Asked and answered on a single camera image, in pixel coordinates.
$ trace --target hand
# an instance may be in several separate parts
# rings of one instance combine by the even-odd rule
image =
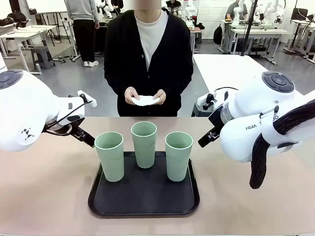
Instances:
[[[127,88],[126,91],[125,91],[125,101],[126,101],[126,103],[128,103],[130,105],[135,105],[133,103],[133,101],[131,100],[133,97],[135,99],[137,99],[137,100],[140,100],[140,97],[139,97],[139,95],[138,95],[138,93],[137,93],[135,88],[133,88],[133,87]]]
[[[162,105],[165,100],[166,100],[166,93],[164,92],[164,90],[160,89],[159,91],[157,91],[156,95],[154,95],[153,100],[159,98],[159,102],[156,103],[155,105]]]

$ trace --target backpack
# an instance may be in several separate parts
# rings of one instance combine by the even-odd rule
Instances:
[[[214,43],[220,45],[221,41],[222,41],[222,28],[221,28],[221,24],[219,25],[219,27],[216,28],[214,34],[213,34],[213,41]]]
[[[10,25],[13,24],[13,21],[9,18],[5,18],[3,20],[0,20],[0,26],[6,26],[6,25]]]
[[[12,18],[17,23],[26,21],[26,16],[22,12],[10,13],[7,17]]]

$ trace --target black tray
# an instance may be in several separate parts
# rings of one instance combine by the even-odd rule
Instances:
[[[125,176],[118,182],[105,179],[102,166],[96,174],[88,204],[99,216],[186,215],[197,209],[200,198],[189,160],[186,177],[173,182],[166,175],[165,151],[157,151],[149,169],[137,166],[135,153],[125,152]]]

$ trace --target plastic cup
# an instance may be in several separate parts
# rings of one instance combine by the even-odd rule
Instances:
[[[124,177],[124,138],[117,132],[106,132],[95,139],[95,147],[105,178],[117,182]]]
[[[165,137],[166,169],[170,180],[185,179],[192,143],[192,137],[184,132],[173,132]]]
[[[142,121],[131,127],[134,151],[137,165],[147,169],[154,165],[156,151],[157,126],[148,121]]]

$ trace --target bag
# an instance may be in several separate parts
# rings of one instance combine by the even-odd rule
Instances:
[[[22,12],[10,13],[7,17],[12,18],[17,23],[26,21],[26,16]]]
[[[214,34],[213,34],[213,41],[214,43],[220,45],[221,41],[222,41],[222,28],[221,28],[221,24],[219,25],[219,27],[216,28]]]
[[[5,18],[3,20],[0,20],[0,26],[7,26],[7,25],[10,25],[10,24],[13,24],[12,19]]]

